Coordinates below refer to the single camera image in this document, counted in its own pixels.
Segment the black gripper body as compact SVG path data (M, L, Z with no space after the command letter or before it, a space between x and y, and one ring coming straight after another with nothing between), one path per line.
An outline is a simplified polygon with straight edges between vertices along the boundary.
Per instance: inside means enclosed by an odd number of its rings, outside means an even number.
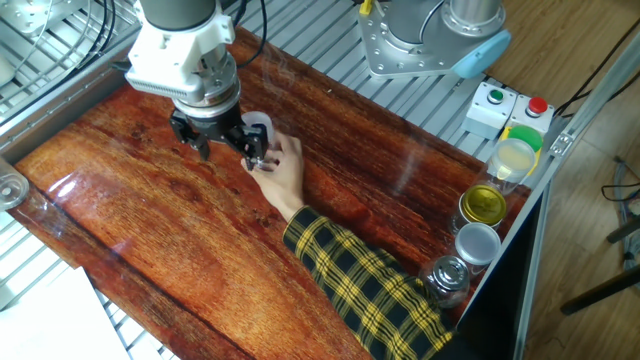
M241 119L240 104L238 102L231 107L224 108L221 112L214 112L212 116L205 115L207 110L212 110L212 107L200 108L195 115L187 115L185 112L181 112L187 116L193 130L204 134L208 140L224 142L226 141L225 134L231 128L244 124Z

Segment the bare person's hand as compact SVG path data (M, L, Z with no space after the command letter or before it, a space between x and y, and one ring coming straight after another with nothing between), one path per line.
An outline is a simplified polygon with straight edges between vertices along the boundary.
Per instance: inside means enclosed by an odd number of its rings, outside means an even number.
M258 184L265 199L289 222L304 206L304 159L298 138L274 132L274 148L267 151L263 168L248 169L245 159L242 168Z

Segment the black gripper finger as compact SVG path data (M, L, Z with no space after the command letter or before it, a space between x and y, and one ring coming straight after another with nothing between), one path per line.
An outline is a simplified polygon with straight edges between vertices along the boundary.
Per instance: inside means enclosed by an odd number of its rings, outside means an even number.
M208 139L204 134L197 133L193 130L184 113L175 110L169 119L169 124L180 143L187 144L196 150L202 160L209 158L210 148Z
M225 134L225 140L242 155L249 171L264 160L269 147L267 128L263 124L236 125Z

